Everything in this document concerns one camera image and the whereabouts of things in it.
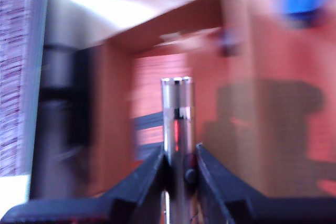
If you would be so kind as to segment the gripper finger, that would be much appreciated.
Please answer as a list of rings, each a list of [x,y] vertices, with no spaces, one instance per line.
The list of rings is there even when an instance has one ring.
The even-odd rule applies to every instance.
[[[196,146],[198,199],[205,223],[253,223],[249,204],[265,196],[233,174],[202,144]]]
[[[129,176],[103,193],[111,200],[108,223],[159,223],[168,174],[163,147],[158,147]]]

